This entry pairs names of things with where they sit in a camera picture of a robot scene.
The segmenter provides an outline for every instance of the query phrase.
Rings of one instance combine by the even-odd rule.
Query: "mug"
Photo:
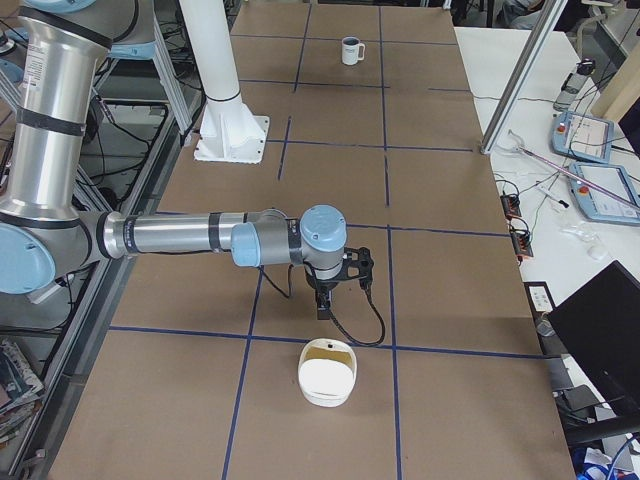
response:
[[[344,37],[342,39],[342,63],[355,65],[364,60],[364,43],[356,37]]]

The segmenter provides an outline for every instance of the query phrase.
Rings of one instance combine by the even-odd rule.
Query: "robotic arm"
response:
[[[199,13],[217,32],[207,40],[197,23],[199,39],[192,42],[199,64],[203,58],[195,43],[216,44],[222,52],[216,53],[220,68],[201,69],[208,102],[198,150],[235,159],[266,134],[242,104],[222,2],[204,2],[206,8],[201,0],[182,3],[188,29],[202,22],[196,20]],[[0,292],[28,293],[103,258],[230,251],[238,266],[304,265],[319,318],[335,320],[331,290],[342,281],[359,280],[370,301],[370,253],[345,247],[345,219],[327,205],[309,209],[300,220],[274,209],[125,217],[73,208],[96,68],[114,41],[153,42],[153,15],[152,0],[23,0],[20,19],[29,32],[29,49],[12,170],[0,196]]]

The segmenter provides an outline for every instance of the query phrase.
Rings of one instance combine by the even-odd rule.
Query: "computer monitor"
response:
[[[616,415],[637,417],[640,282],[614,261],[548,318],[567,351]]]

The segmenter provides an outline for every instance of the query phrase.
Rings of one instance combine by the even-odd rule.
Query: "person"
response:
[[[507,28],[533,30],[540,18],[544,0],[504,0],[498,21]],[[589,6],[580,0],[569,0],[554,30],[569,32],[581,18],[589,16]]]

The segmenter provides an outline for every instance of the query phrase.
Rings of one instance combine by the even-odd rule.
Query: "screen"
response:
[[[614,261],[548,315],[617,415],[640,410],[640,282]]]

